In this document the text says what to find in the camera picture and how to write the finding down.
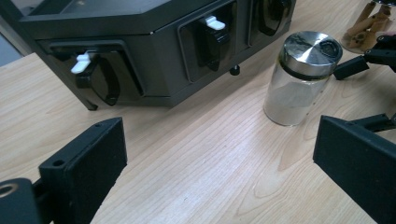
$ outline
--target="wooden table surface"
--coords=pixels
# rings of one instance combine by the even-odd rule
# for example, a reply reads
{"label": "wooden table surface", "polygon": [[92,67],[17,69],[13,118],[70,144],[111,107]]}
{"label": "wooden table surface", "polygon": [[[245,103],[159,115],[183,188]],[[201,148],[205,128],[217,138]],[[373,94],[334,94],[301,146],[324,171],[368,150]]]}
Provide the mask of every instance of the wooden table surface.
{"label": "wooden table surface", "polygon": [[[338,38],[357,2],[298,0],[290,31],[241,63],[240,76],[224,75],[173,108],[92,112],[34,54],[0,67],[0,181],[36,181],[55,151],[95,122],[123,117],[128,165],[92,223],[374,223],[312,155],[320,115],[392,115],[395,74],[370,65],[331,77],[297,127],[262,110],[284,39],[302,30]],[[355,56],[344,51],[342,62]]]}

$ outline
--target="white latch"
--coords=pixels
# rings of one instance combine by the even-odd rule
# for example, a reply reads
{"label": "white latch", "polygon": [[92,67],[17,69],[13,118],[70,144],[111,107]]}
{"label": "white latch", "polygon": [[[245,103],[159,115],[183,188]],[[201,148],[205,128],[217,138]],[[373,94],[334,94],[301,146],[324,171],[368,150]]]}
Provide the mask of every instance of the white latch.
{"label": "white latch", "polygon": [[218,21],[214,16],[206,18],[205,21],[206,25],[214,30],[222,30],[225,27],[225,24],[221,21]]}
{"label": "white latch", "polygon": [[90,55],[88,54],[88,51],[85,52],[84,54],[80,54],[77,56],[77,63],[74,65],[72,68],[71,72],[73,74],[79,74],[85,71],[85,69],[90,65],[91,63],[91,58]]}

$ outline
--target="white clip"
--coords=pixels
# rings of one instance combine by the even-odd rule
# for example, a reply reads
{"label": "white clip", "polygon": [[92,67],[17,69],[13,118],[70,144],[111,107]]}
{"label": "white clip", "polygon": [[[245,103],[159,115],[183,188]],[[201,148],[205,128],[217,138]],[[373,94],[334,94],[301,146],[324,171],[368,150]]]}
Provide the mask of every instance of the white clip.
{"label": "white clip", "polygon": [[225,27],[225,24],[221,21],[217,21],[216,17],[210,16],[205,19],[206,25],[214,30],[222,30]]}
{"label": "white clip", "polygon": [[77,63],[76,65],[74,65],[71,72],[73,74],[82,73],[88,67],[88,65],[90,65],[90,63],[91,63],[91,59],[90,59],[90,55],[88,54],[88,51],[85,52],[84,54],[80,54],[77,56]]}

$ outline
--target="glass jar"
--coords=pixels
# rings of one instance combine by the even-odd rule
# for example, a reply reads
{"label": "glass jar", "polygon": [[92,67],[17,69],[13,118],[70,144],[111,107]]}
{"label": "glass jar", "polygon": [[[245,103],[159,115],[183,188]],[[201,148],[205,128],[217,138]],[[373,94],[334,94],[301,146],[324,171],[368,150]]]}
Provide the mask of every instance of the glass jar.
{"label": "glass jar", "polygon": [[379,36],[396,31],[395,6],[396,0],[360,1],[340,39],[344,49],[363,54]]}
{"label": "glass jar", "polygon": [[273,122],[298,125],[342,57],[332,37],[304,31],[290,35],[281,49],[268,87],[264,112]]}

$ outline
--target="wooden table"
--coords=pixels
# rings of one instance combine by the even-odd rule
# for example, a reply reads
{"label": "wooden table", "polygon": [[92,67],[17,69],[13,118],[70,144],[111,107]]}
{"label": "wooden table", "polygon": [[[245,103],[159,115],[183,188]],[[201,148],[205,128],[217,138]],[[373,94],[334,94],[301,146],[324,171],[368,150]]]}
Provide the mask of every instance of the wooden table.
{"label": "wooden table", "polygon": [[[263,113],[274,60],[291,33],[339,36],[358,0],[298,0],[290,31],[173,108],[88,111],[36,55],[0,67],[0,181],[39,178],[37,166],[95,122],[123,117],[128,166],[92,223],[373,223],[312,155],[320,115],[396,111],[386,66],[332,77],[294,128]],[[356,55],[345,51],[342,61]]]}

